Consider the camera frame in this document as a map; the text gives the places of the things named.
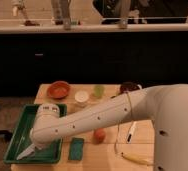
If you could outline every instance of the green cup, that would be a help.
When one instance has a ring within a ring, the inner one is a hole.
[[[101,84],[97,84],[94,86],[94,96],[97,98],[102,98],[103,94],[104,94],[104,86]]]

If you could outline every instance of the wooden table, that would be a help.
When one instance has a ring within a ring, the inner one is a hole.
[[[101,99],[97,99],[93,95],[94,85],[73,84],[71,85],[71,91],[67,98],[63,100],[54,100],[48,98],[46,95],[48,86],[49,84],[42,84],[40,86],[34,103],[65,103],[67,105],[68,115],[82,110],[81,107],[76,105],[74,100],[74,95],[78,90],[86,90],[89,92],[90,100],[87,107],[105,101],[110,97],[117,95],[119,92],[119,85],[104,85],[104,95]],[[131,123],[120,125],[119,135],[118,126],[105,128],[106,138],[102,144],[94,143],[93,131],[75,135],[74,137],[82,137],[85,139],[82,161],[68,161],[69,146],[72,138],[68,137],[63,140],[61,159],[57,164],[12,164],[11,169],[13,171],[152,171],[152,166],[139,165],[128,161],[121,156],[121,152],[124,152],[141,155],[149,160],[153,160],[154,130],[151,121],[137,122],[137,127],[131,139],[131,143],[128,144],[126,143],[126,139],[130,126]],[[118,139],[118,153],[115,153],[114,150],[116,139]]]

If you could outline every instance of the green sponge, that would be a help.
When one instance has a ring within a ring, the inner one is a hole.
[[[84,145],[83,138],[72,138],[68,160],[82,160],[83,145]]]

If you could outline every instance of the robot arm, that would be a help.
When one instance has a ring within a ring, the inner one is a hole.
[[[187,171],[188,85],[125,93],[63,118],[54,114],[37,116],[30,138],[42,149],[55,139],[146,119],[152,120],[155,128],[154,171]]]
[[[146,90],[124,93],[104,103],[58,118],[57,115],[41,115],[35,120],[30,133],[38,148],[44,148],[55,139],[109,127],[132,120],[150,119],[146,111],[131,110],[137,105],[145,106]]]

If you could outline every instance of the cabinet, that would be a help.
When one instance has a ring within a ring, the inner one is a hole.
[[[0,35],[0,96],[56,80],[188,83],[188,31]]]

